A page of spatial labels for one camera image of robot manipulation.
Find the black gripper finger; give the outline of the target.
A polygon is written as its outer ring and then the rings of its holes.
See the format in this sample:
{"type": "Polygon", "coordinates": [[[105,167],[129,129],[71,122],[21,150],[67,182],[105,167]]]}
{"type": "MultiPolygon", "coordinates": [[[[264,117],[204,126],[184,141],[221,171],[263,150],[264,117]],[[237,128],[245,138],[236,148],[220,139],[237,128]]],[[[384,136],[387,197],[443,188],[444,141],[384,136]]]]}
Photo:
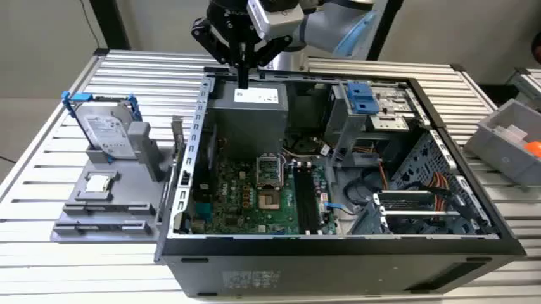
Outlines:
{"type": "Polygon", "coordinates": [[[257,50],[254,50],[254,41],[245,43],[242,51],[242,89],[248,88],[249,70],[265,66],[276,55],[291,44],[289,35],[271,39],[257,50]]]}
{"type": "Polygon", "coordinates": [[[193,21],[190,34],[197,43],[202,46],[217,63],[226,64],[236,70],[237,88],[242,88],[242,60],[240,44],[236,37],[226,37],[226,44],[222,43],[212,32],[212,25],[206,18],[197,18],[193,21]]]}

